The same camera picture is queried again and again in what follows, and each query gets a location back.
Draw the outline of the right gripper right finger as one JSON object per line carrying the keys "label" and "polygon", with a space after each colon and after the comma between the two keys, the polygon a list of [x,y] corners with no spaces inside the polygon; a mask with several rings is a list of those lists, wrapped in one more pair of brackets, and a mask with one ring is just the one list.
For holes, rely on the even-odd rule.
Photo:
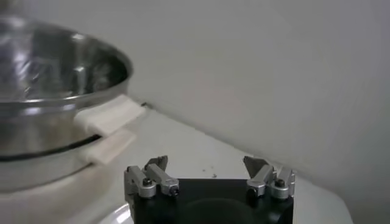
{"label": "right gripper right finger", "polygon": [[250,178],[246,181],[247,191],[260,198],[269,192],[276,200],[287,200],[295,194],[296,175],[290,168],[277,171],[266,160],[245,156],[243,163]]}

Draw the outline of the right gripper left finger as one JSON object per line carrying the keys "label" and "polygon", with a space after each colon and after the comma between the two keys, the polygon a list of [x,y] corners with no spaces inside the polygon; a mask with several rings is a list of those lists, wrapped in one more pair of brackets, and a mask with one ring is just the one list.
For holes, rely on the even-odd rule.
{"label": "right gripper left finger", "polygon": [[141,169],[129,166],[124,171],[124,193],[126,197],[137,195],[141,198],[152,198],[160,193],[176,197],[180,193],[179,180],[169,176],[165,170],[168,156],[151,158]]}

